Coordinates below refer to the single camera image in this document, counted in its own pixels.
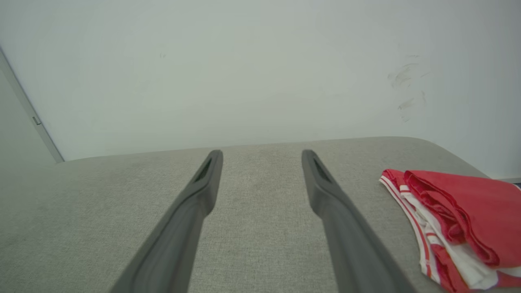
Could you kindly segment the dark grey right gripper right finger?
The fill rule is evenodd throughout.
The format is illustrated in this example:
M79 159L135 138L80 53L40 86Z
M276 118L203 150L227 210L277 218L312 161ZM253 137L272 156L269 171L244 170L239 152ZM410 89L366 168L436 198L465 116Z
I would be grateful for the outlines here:
M304 181L321 219L340 293L413 293L415 289L319 156L302 152Z

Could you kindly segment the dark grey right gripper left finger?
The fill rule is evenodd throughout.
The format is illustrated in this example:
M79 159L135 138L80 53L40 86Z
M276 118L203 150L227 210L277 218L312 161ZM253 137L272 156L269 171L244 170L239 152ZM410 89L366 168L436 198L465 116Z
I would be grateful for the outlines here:
M186 293L204 219L214 209L223 152L211 151L132 258L112 293Z

